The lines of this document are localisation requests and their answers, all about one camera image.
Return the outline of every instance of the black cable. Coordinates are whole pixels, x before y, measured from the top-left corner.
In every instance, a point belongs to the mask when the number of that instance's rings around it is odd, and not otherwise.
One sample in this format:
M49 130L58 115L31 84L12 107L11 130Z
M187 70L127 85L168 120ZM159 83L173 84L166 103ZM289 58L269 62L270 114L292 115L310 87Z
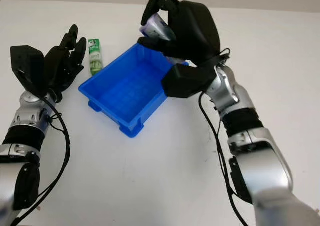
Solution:
M228 51L228 56L230 56L230 54L231 54L231 49L230 48L225 48L224 50L222 50L221 52L220 52L220 55L222 55L225 51Z
M219 133L220 133L220 128L221 128L221 119L219 121L219 127L218 127L218 132L217 132L217 135L219 136Z
M227 191L227 194L228 194L228 197L229 197L229 200L230 200L230 204L231 204L231 207L232 207L235 215L238 217L238 219L240 220L242 225L243 226L248 226L246 221L242 218L241 214L239 213L239 211L238 211L238 209L237 209L237 207L235 205L234 199L232 197L233 195L236 195L237 197L239 197L239 195L237 195L234 192L234 190L232 189L232 187L230 186L230 180L229 180L229 176L228 176L228 168L227 168L224 152L222 150L221 143L220 143L220 140L219 140L219 136L218 136L218 134L216 132L216 129L213 126L210 118L208 117L206 111L204 110L204 107L202 106L201 100L202 100L202 97L203 97L204 94L205 94L204 92L202 92L200 94L198 103L199 103L200 110L203 113L203 115L204 115L205 119L207 120L208 124L210 125L210 128L212 129L212 132L213 132L215 140L216 140L216 148L217 148L217 152L218 152L218 155L219 155L220 167L221 167L221 170L222 170L222 173L223 173L223 177L224 177L224 181L225 181L225 185L226 185L226 191Z
M43 98L43 97L38 97L40 98L42 101L44 101L51 109L52 111L55 113L56 117L59 119L63 130L60 129L60 131L64 134L65 137L65 156L64 156L64 161L62 164L62 167L60 169L59 174L57 175L57 177L55 178L55 180L49 185L49 187L47 187L47 189L45 189L40 195L43 194L43 196L25 213L23 214L21 217L17 217L13 223L11 224L11 226L17 226L22 220L24 220L29 214L31 214L45 199L46 197L51 193L51 191L54 189L54 187L57 185L59 179L61 178L62 174L64 173L67 164L69 162L70 159L70 136L68 133L68 129L67 126L64 122L64 120L62 119L62 115L56 110L56 108L47 100L47 98Z

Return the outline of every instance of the small box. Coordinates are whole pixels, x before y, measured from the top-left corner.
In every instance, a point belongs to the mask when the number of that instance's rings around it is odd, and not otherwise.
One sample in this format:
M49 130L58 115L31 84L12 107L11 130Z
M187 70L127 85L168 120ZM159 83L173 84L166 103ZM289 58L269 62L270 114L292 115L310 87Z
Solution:
M89 98L92 109L102 111L134 138L167 99L161 80L172 66L161 52L135 44L79 91Z

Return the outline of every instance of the silver robotic arm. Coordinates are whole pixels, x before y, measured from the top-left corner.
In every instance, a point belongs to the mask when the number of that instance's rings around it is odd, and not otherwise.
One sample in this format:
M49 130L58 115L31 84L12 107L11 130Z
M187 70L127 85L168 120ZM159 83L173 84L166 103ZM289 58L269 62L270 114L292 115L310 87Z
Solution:
M46 97L55 105L49 94ZM40 150L51 114L38 97L28 91L21 95L20 108L0 146L0 226L11 226L38 198Z
M163 21L158 25L155 22L157 17L153 16L159 10L168 11L166 27ZM190 60L197 66L174 65L162 80L164 92L174 98L204 92L212 99L229 137L233 184L239 197L253 204L256 225L320 225L320 216L292 193L293 177L286 160L259 120L248 92L225 66L229 54L221 52L220 37L208 8L190 1L149 0L141 25L156 33L148 35L145 30L146 37L139 38L139 44L167 57ZM227 190L235 209L231 189ZM242 224L247 225L234 211Z
M319 215L292 193L290 168L270 131L263 127L245 88L233 71L215 66L216 79L206 94L228 134L234 157L229 161L235 189L252 203L257 226L318 226Z
M67 127L55 105L62 101L62 92L84 68L82 61L87 40L77 42L78 27L74 24L61 41L44 57L30 46L13 46L11 67L25 88L8 133L0 146L0 226L17 226L49 195L61 178L70 158ZM65 136L66 151L56 179L39 195L41 147L48 127L59 119ZM21 210L30 208L17 217Z

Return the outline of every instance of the metal joint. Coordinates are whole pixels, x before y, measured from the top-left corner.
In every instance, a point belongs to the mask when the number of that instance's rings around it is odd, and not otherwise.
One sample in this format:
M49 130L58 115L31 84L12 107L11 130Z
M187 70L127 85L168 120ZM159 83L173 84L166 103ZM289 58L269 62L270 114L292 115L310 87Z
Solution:
M265 127L253 128L253 129L235 134L228 139L230 151L235 156L247 154L247 153L241 153L241 150L238 150L238 149L241 149L242 147L247 147L247 146L251 147L247 151L250 151L250 150L265 151L266 148L259 149L258 147L256 147L256 144L260 142L266 142L270 146L270 149L274 151L275 156L278 158L279 162L281 163L283 170L285 171L285 174L288 178L288 185L290 189L292 189L293 177L292 177L290 168L284 156L282 155L281 151L279 150L270 131L267 128Z
M53 105L51 96L45 96ZM41 99L32 93L25 91L20 97L20 108L16 111L13 122L10 126L30 126L41 130L46 134L48 130L47 116L51 115L52 109Z
M212 99L221 118L236 110L255 108L246 89L237 83L231 68L218 65L214 70L217 77L206 94Z
M40 152L28 145L13 143L0 146L0 157L26 157L28 154L41 158Z

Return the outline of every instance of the white table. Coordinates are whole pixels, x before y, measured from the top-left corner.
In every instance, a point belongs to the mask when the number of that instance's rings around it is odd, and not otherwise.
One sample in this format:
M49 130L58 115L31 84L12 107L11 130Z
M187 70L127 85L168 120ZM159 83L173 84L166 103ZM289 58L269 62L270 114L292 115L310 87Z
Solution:
M41 1L0 2L0 138L24 91L11 71L10 46L30 45L46 54L76 23L79 37L101 40L108 65L140 36L142 5ZM294 193L320 207L320 14L212 9L228 65L249 91L264 125L289 163ZM85 69L57 109L71 136L70 163L47 200L22 224L32 226L240 225L230 206L217 147L194 96L167 99L136 138L88 107L78 87ZM215 124L213 105L204 101ZM230 157L224 129L225 154ZM50 129L42 146L44 189L60 170L64 137ZM249 225L253 207L236 199Z

